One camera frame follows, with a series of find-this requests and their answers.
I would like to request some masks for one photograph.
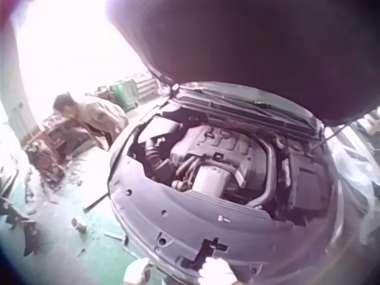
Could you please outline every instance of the hood underside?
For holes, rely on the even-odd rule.
[[[339,125],[379,104],[380,45],[376,25],[338,3],[111,0],[108,14],[145,64],[172,83],[259,88]]]

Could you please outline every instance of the engine parts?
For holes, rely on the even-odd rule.
[[[165,182],[174,175],[173,163],[170,159],[161,159],[160,150],[153,140],[149,140],[145,144],[145,157],[152,168],[156,181]]]
[[[171,149],[170,159],[175,166],[181,167],[189,155],[206,157],[239,169],[243,176],[241,180],[246,181],[243,187],[261,190],[264,186],[267,155],[245,134],[209,125],[189,128]]]
[[[170,134],[178,133],[181,124],[162,117],[154,117],[152,121],[145,127],[140,136],[138,143],[145,143],[148,140],[165,137]]]
[[[14,230],[17,225],[23,227],[25,239],[24,257],[35,252],[38,248],[37,222],[4,197],[0,197],[0,216],[2,215],[7,215],[5,222],[11,225],[11,230]]]
[[[188,168],[195,160],[197,159],[196,156],[190,157],[188,160],[184,161],[181,166],[178,167],[176,171],[176,176],[181,176],[182,173]]]
[[[183,192],[188,189],[186,182],[181,180],[174,180],[172,182],[172,188],[176,189],[179,192]]]
[[[203,165],[194,180],[193,191],[220,198],[229,179],[230,172],[219,167]]]
[[[329,201],[327,169],[309,157],[289,154],[290,192],[288,211],[318,213]]]
[[[276,192],[277,165],[273,146],[254,134],[252,134],[252,136],[267,152],[267,183],[265,184],[264,193],[247,204],[250,207],[257,207],[270,201]]]

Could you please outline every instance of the glove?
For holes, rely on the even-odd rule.
[[[199,274],[200,285],[231,285],[238,282],[228,263],[221,258],[207,257]]]
[[[150,278],[150,267],[152,266],[149,258],[135,260],[126,268],[123,284],[147,285]]]

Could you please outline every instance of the windshield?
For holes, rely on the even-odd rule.
[[[314,115],[306,110],[304,107],[287,100],[281,96],[273,93],[266,92],[253,87],[247,87],[243,85],[220,83],[220,82],[190,82],[182,84],[182,86],[188,88],[201,88],[206,90],[218,91],[223,93],[223,96],[240,99],[246,102],[263,102],[269,105],[273,105],[280,109],[292,112],[297,116],[301,116],[309,121],[314,121]]]

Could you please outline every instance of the air intake hose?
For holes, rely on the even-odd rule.
[[[175,174],[174,164],[170,159],[161,159],[159,147],[153,140],[145,143],[145,159],[151,166],[156,181],[167,182]]]

